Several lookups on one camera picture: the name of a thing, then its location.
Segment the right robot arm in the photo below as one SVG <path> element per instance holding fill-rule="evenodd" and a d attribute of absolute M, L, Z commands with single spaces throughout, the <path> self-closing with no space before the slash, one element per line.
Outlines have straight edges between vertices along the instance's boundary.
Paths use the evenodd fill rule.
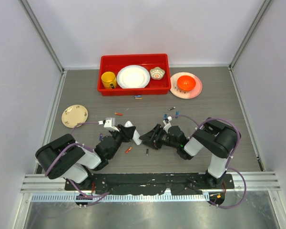
<path fill-rule="evenodd" d="M 240 132 L 233 125 L 223 123 L 222 119 L 208 118 L 186 137 L 181 128 L 171 125 L 165 119 L 164 126 L 157 124 L 151 131 L 139 137 L 142 143 L 153 149 L 163 145 L 176 149 L 177 154 L 184 160 L 190 160 L 202 149 L 212 153 L 211 161 L 203 175 L 203 185 L 217 188 L 223 182 L 228 163 L 238 146 Z"/>

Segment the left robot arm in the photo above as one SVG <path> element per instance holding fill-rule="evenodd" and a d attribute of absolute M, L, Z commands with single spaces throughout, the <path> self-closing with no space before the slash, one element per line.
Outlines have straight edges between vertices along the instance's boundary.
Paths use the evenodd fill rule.
<path fill-rule="evenodd" d="M 111 120 L 89 122 L 103 125 L 110 133 L 94 147 L 80 144 L 72 134 L 65 134 L 37 150 L 35 157 L 49 179 L 64 178 L 81 190 L 88 190 L 93 182 L 91 171 L 100 171 L 109 164 L 122 143 L 142 143 L 136 127 L 127 121 L 115 125 Z"/>

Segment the white remote control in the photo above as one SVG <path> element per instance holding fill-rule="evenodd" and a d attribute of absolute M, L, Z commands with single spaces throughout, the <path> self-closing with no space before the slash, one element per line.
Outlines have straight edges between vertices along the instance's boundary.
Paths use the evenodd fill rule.
<path fill-rule="evenodd" d="M 125 127 L 133 127 L 132 122 L 131 121 L 127 121 L 125 123 Z M 140 137 L 140 135 L 139 135 L 137 129 L 135 129 L 132 140 L 135 142 L 135 144 L 137 146 L 139 146 L 142 143 L 142 140 L 139 139 L 139 137 Z"/>

